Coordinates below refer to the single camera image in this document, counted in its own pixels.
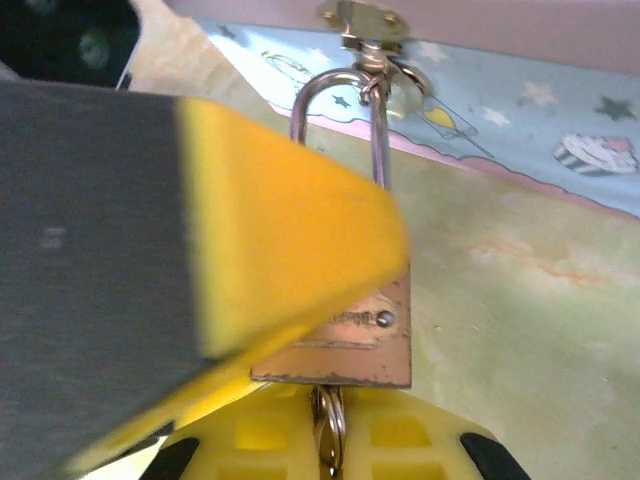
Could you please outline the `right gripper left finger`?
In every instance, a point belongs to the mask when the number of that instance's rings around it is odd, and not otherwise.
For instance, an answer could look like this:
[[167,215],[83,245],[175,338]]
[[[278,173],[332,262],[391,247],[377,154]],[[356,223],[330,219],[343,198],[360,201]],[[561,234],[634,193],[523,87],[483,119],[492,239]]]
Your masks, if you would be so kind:
[[318,479],[310,392],[264,387],[174,431],[142,477]]

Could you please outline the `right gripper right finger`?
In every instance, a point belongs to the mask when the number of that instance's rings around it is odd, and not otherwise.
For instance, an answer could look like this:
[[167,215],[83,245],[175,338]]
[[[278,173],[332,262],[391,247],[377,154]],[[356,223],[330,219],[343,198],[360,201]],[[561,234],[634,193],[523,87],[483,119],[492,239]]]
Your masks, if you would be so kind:
[[528,479],[486,428],[399,390],[346,388],[344,479]]

